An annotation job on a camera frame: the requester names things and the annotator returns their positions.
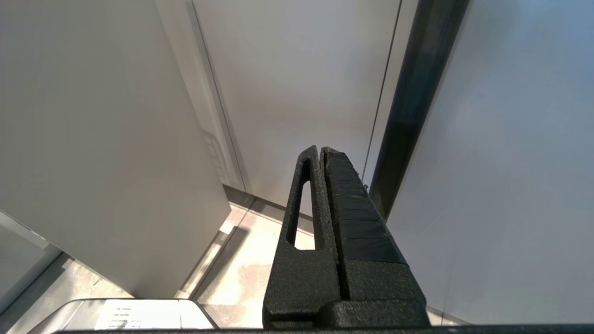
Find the cabinet door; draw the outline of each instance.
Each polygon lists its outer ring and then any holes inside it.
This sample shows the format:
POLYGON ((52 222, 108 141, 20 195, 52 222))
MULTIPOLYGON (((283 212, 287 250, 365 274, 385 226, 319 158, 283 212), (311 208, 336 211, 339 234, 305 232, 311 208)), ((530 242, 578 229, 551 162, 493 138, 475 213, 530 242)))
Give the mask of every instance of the cabinet door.
POLYGON ((136 297, 229 213, 154 2, 0 4, 0 209, 136 297))

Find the white wall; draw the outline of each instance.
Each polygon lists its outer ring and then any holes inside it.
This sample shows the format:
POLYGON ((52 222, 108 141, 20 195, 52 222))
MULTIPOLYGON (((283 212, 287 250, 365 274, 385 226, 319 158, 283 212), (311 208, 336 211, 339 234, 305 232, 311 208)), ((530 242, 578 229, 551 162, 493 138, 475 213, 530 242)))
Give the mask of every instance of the white wall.
POLYGON ((388 222, 431 307, 594 322, 593 12, 471 3, 388 222))
POLYGON ((247 192, 285 206, 313 144, 363 173, 399 3, 194 1, 247 192))

